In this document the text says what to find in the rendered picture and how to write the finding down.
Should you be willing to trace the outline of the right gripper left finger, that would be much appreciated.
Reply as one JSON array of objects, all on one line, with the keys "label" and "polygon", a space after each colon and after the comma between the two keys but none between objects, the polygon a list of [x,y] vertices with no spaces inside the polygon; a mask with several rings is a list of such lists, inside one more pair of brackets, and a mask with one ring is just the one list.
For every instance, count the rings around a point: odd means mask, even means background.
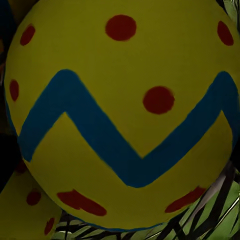
[{"label": "right gripper left finger", "polygon": [[17,168],[22,155],[15,135],[0,138],[0,193]]}]

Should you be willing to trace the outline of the wicker basket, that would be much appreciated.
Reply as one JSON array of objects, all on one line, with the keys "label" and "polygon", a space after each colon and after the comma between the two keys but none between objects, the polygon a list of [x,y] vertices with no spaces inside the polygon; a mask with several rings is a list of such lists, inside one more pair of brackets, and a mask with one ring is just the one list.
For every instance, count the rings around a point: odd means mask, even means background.
[{"label": "wicker basket", "polygon": [[[216,0],[218,4],[224,9],[224,12],[227,14],[225,5],[223,3],[223,0]],[[240,34],[240,0],[232,0],[234,3],[234,6],[237,10],[237,31]],[[3,70],[0,72],[0,88],[3,87],[3,81],[4,81],[4,75],[5,71]],[[224,170],[221,172],[221,174],[217,177],[217,179],[214,181],[214,183],[210,186],[210,188],[200,197],[197,205],[189,215],[189,217],[186,219],[184,224],[182,226],[179,225],[181,223],[183,216],[188,210],[185,210],[183,213],[178,215],[177,217],[171,219],[167,226],[163,230],[159,232],[158,237],[156,240],[163,240],[172,229],[174,229],[176,235],[173,238],[173,240],[196,240],[199,237],[201,237],[204,233],[206,233],[209,229],[211,229],[202,240],[207,240],[209,236],[212,235],[212,233],[216,230],[216,228],[221,224],[221,222],[225,219],[225,217],[231,212],[231,210],[235,207],[235,205],[240,201],[240,196],[237,197],[237,199],[233,202],[233,204],[230,205],[228,210],[220,217],[220,214],[222,212],[223,206],[225,204],[225,201],[227,199],[229,190],[231,188],[232,182],[235,180],[237,183],[240,184],[240,173],[238,172],[238,169],[235,167],[231,159],[228,160],[226,166],[224,167]],[[220,190],[220,191],[219,191]],[[209,217],[199,226],[195,229],[195,226],[204,210],[205,204],[212,198],[212,196],[219,191],[218,197],[214,203],[214,206],[210,212]],[[183,227],[193,218],[192,225],[189,231],[189,234],[186,234],[183,232]],[[240,212],[237,215],[236,221],[234,223],[237,223],[238,219],[240,218]],[[70,225],[69,222],[75,221],[76,218],[72,217],[70,214],[68,214],[66,211],[62,211],[62,215],[60,218],[60,222],[65,222],[66,226],[60,226],[56,228],[56,232],[65,232],[65,240],[67,239],[67,234],[73,234],[79,229],[82,229],[83,227],[89,226],[85,223],[79,223],[77,225]],[[123,238],[121,238],[122,232],[113,232],[105,230],[99,235],[91,236],[82,238],[83,236],[88,235],[89,233],[98,230],[96,227],[91,227],[90,229],[86,230],[84,233],[76,236],[72,240],[101,240],[105,238],[106,236],[117,236],[117,240],[129,240],[131,237],[137,233],[137,232],[130,232],[127,235],[125,235]],[[144,237],[144,240],[151,238],[152,236],[155,236],[157,233]],[[240,240],[240,229],[229,239],[229,240]]]}]

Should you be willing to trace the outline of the easter egg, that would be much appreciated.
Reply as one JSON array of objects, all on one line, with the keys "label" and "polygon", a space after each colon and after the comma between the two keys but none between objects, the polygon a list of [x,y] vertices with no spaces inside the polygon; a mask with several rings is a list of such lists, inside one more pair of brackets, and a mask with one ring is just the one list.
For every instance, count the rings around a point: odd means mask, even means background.
[{"label": "easter egg", "polygon": [[[11,135],[0,105],[0,139]],[[52,240],[62,213],[21,159],[0,193],[0,240]]]},{"label": "easter egg", "polygon": [[0,0],[0,72],[5,71],[8,52],[23,19],[40,0]]},{"label": "easter egg", "polygon": [[216,0],[40,0],[4,70],[22,160],[104,231],[153,229],[210,188],[240,137],[240,34]]}]

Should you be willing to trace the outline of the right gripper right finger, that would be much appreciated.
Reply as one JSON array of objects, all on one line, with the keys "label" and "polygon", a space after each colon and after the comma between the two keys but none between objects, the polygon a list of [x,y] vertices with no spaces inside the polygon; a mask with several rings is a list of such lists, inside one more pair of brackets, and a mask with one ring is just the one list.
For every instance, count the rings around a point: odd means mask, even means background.
[{"label": "right gripper right finger", "polygon": [[234,148],[234,151],[232,152],[230,156],[231,161],[237,168],[237,171],[240,173],[240,137],[237,141],[237,144]]}]

